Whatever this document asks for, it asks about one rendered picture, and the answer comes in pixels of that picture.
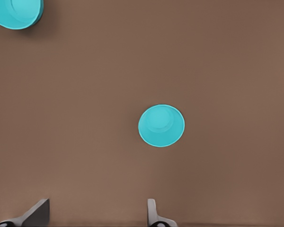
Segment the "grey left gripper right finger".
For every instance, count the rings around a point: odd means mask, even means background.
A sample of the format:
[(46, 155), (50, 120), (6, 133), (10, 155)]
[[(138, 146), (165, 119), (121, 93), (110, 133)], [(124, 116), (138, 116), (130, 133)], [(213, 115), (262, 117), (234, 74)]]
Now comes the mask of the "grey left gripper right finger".
[(154, 199), (147, 200), (147, 226), (148, 227), (178, 227), (174, 220), (159, 216)]

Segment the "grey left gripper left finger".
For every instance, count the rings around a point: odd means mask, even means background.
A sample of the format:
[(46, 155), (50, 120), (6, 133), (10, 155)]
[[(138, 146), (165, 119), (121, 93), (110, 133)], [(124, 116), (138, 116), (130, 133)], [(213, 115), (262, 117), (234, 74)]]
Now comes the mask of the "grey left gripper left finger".
[(47, 227), (50, 222), (50, 199), (41, 199), (22, 216), (0, 222), (0, 227)]

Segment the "small blue bowl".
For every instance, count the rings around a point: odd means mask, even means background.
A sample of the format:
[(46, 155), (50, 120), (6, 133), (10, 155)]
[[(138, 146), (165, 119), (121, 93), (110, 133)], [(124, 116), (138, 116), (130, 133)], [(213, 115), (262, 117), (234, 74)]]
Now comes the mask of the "small blue bowl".
[(177, 108), (167, 104), (153, 105), (140, 116), (138, 133), (145, 143), (163, 148), (182, 137), (185, 125), (185, 119)]

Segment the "large blue bowl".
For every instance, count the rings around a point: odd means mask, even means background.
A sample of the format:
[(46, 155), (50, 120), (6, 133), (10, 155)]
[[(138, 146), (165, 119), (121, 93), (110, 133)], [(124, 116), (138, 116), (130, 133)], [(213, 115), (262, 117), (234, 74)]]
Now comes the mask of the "large blue bowl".
[(36, 24), (44, 11), (44, 0), (0, 0), (0, 26), (21, 30)]

